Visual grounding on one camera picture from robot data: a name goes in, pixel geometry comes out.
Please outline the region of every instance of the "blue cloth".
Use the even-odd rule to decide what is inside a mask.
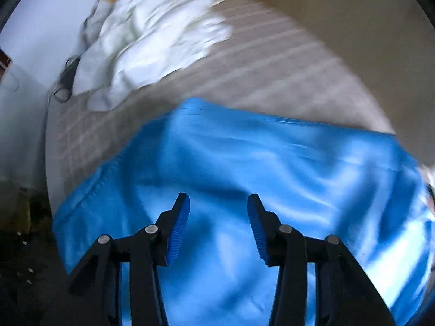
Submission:
[[[62,204],[53,230],[67,270],[99,235],[129,236],[155,222],[179,192],[191,198],[190,217],[178,259],[159,271],[171,326],[268,324],[278,270],[258,256],[251,193],[306,236],[338,235],[398,326],[421,303],[432,221],[417,163],[392,135],[189,99],[143,126]],[[310,265],[308,325],[314,286]]]

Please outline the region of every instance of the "blue satin fabric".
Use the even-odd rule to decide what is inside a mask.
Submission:
[[[338,235],[398,326],[421,302],[432,221],[417,163],[394,136],[189,99],[146,124],[62,204],[53,230],[67,270],[99,235],[120,238],[153,223],[179,192],[189,194],[191,214],[178,259],[160,269],[171,326],[268,324],[278,270],[258,256],[246,208],[253,192],[304,235]],[[127,324],[128,303],[123,310]]]

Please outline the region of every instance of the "silver screw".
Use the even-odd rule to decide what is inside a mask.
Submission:
[[[98,242],[100,244],[106,244],[110,241],[110,237],[108,235],[101,235],[98,237]]]
[[[288,224],[281,224],[279,226],[279,231],[281,233],[289,234],[289,233],[291,233],[292,230],[293,230],[293,228],[291,226],[289,226]]]
[[[332,245],[338,245],[340,243],[340,239],[336,237],[335,235],[330,235],[326,238],[327,242]]]
[[[159,229],[157,228],[157,225],[151,224],[145,227],[145,232],[148,234],[154,234],[157,233]]]

